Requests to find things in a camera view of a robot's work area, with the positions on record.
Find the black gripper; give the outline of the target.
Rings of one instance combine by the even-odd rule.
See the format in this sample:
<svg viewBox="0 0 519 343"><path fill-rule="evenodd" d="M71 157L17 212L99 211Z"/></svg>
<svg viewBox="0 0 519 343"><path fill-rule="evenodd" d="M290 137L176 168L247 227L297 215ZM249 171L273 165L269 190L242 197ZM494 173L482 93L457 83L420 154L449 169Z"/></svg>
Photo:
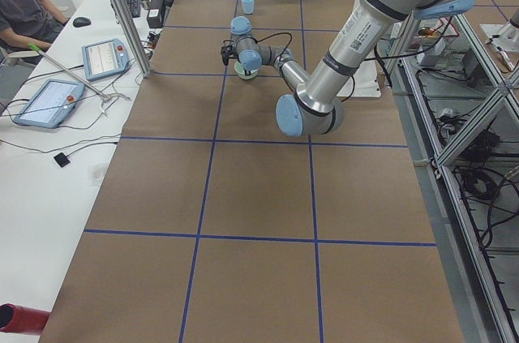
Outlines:
<svg viewBox="0 0 519 343"><path fill-rule="evenodd" d="M228 66L229 61L236 58L236 49L233 45L223 45L220 54L223 65Z"/></svg>

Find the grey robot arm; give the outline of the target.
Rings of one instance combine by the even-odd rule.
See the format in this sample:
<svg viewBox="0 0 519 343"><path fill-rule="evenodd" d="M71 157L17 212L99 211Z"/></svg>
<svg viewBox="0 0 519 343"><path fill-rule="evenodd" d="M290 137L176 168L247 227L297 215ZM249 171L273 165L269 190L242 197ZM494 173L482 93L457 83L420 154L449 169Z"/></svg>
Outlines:
<svg viewBox="0 0 519 343"><path fill-rule="evenodd" d="M260 45L245 16L232 19L230 39L221 47L222 62L237 60L246 73L272 66L292 89L279 98L276 119L288 136L324 135L343 122L337 95L375 48L388 28L415 19L438 19L471 9L475 0L358 0L350 17L312 73L307 73L284 47Z"/></svg>

